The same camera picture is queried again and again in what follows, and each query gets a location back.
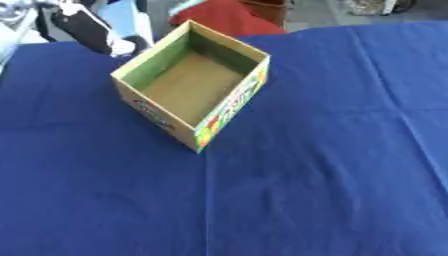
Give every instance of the cardboard tray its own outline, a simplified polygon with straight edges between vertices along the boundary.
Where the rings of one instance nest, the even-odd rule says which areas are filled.
[[[187,21],[112,77],[125,102],[200,152],[265,83],[269,60]]]

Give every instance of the box wall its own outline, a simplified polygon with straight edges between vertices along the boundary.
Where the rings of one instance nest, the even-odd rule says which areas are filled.
[[[266,57],[197,127],[197,151],[200,152],[266,83],[270,57]]]
[[[150,121],[174,136],[176,139],[183,142],[191,149],[196,150],[196,138],[192,127],[171,115],[161,106],[151,102],[123,81],[118,79],[114,80],[123,101],[139,111]]]

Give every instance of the gray floor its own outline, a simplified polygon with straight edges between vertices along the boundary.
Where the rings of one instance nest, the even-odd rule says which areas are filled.
[[[168,9],[182,0],[147,0],[154,34],[163,36],[168,30]],[[345,0],[291,0],[285,28],[289,32],[306,28],[340,25],[377,24],[418,20],[448,20],[448,0],[418,0],[417,5],[402,14],[390,16],[354,16],[348,14]],[[71,40],[64,32],[50,28],[51,34],[58,40]]]
[[[354,16],[344,0],[295,0],[289,3],[285,27],[289,32],[313,27],[377,24],[420,20],[448,20],[448,1],[418,0],[402,14],[389,16]]]

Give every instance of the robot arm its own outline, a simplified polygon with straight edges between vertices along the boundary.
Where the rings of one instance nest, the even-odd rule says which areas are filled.
[[[51,21],[95,52],[119,57],[141,50],[134,42],[121,39],[105,21],[72,0],[0,0],[0,67],[34,25],[37,8],[54,10]]]

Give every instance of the open box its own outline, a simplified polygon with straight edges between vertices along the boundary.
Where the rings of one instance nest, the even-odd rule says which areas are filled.
[[[112,77],[125,102],[200,152],[265,83],[269,59],[187,21]]]

